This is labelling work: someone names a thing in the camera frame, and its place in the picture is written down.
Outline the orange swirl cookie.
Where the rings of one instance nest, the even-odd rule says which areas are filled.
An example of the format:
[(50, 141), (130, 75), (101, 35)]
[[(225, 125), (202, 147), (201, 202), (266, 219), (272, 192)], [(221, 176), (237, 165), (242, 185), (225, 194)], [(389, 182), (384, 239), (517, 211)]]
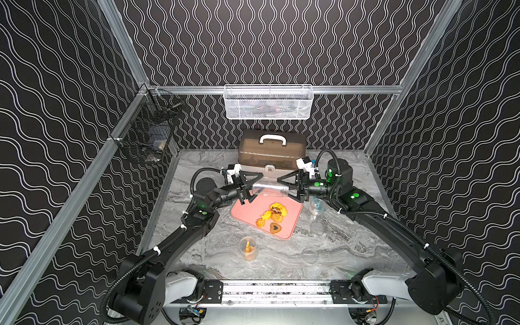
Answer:
[(273, 214), (281, 215), (282, 217), (287, 216), (287, 208), (282, 203), (273, 203), (269, 209)]
[(259, 228), (262, 228), (262, 227), (265, 226), (265, 223), (266, 223), (265, 219), (263, 219), (263, 218), (259, 218), (259, 219), (256, 221), (256, 226), (259, 227)]

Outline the clear cookie jar handled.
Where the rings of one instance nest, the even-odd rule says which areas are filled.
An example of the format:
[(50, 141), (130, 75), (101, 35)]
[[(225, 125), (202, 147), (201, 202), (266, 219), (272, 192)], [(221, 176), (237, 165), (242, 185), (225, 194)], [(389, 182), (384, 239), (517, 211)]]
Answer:
[(319, 198), (310, 200), (309, 213), (312, 221), (317, 221), (326, 211), (327, 204)]

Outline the brown heart cookie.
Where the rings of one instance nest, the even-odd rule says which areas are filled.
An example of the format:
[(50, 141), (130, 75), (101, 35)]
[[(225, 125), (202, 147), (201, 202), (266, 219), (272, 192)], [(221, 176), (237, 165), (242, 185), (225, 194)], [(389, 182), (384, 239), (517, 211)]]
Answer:
[(271, 234), (277, 234), (282, 230), (282, 226), (279, 223), (271, 223), (269, 226), (269, 231)]

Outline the clear cookie jar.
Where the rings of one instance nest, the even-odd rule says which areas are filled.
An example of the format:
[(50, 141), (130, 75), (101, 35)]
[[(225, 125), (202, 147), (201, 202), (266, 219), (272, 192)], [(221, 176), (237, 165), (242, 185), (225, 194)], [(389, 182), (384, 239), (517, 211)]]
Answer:
[(261, 196), (285, 197), (289, 187), (278, 183), (276, 180), (261, 180), (253, 185), (252, 194)]
[(244, 237), (239, 243), (239, 249), (244, 260), (254, 261), (257, 258), (257, 243), (254, 238)]

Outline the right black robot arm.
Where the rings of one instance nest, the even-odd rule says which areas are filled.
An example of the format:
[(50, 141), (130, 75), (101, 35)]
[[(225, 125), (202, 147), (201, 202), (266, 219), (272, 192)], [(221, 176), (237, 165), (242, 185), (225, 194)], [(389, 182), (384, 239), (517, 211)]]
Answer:
[(427, 242), (404, 222), (388, 213), (372, 196), (353, 184), (350, 164), (329, 150), (332, 157), (323, 175), (319, 160), (301, 159), (298, 169), (277, 179), (290, 190), (288, 197), (302, 203), (312, 197), (323, 200), (338, 214), (364, 226), (376, 234), (401, 256), (414, 272), (392, 282), (389, 276), (378, 275), (372, 269), (359, 272), (351, 281), (354, 299), (389, 295), (413, 301), (431, 315), (445, 311), (468, 324), (477, 324), (450, 308), (453, 300), (468, 289), (481, 303), (487, 315), (486, 324), (495, 324), (490, 303), (463, 274), (463, 257), (453, 249), (441, 249)]

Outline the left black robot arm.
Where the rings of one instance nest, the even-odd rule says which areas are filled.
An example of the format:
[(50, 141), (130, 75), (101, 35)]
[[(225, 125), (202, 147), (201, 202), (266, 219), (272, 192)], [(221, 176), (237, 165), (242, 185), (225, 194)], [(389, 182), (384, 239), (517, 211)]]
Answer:
[(252, 203), (256, 198), (253, 186), (264, 177), (260, 172), (240, 171), (226, 177), (219, 188), (209, 177), (199, 180), (202, 172), (204, 169), (197, 170), (190, 181), (192, 198), (182, 214), (181, 226), (152, 249), (131, 255), (120, 265), (116, 280), (100, 303), (105, 323), (153, 323), (168, 303), (169, 268), (214, 229), (219, 208), (236, 201)]

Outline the pink plastic tray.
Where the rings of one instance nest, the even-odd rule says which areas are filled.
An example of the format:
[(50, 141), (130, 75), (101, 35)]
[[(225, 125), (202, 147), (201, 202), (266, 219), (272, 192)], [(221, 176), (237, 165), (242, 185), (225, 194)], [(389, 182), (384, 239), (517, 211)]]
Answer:
[(282, 240), (292, 235), (303, 205), (288, 197), (259, 195), (252, 203), (239, 200), (231, 209), (231, 216), (257, 230)]

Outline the brown white storage box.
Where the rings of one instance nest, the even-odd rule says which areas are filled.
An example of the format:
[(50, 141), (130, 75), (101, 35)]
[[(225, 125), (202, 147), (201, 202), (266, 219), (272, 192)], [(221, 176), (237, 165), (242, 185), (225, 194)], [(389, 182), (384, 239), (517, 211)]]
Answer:
[(306, 156), (307, 141), (302, 134), (249, 129), (243, 131), (238, 146), (241, 165), (294, 170), (297, 159)]

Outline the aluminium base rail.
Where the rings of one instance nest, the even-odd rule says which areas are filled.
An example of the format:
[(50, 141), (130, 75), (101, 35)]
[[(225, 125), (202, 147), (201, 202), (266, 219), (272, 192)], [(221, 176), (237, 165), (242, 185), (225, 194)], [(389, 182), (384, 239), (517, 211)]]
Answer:
[(180, 298), (171, 306), (196, 307), (372, 307), (412, 301), (402, 278), (376, 274), (364, 280), (207, 280), (198, 301)]

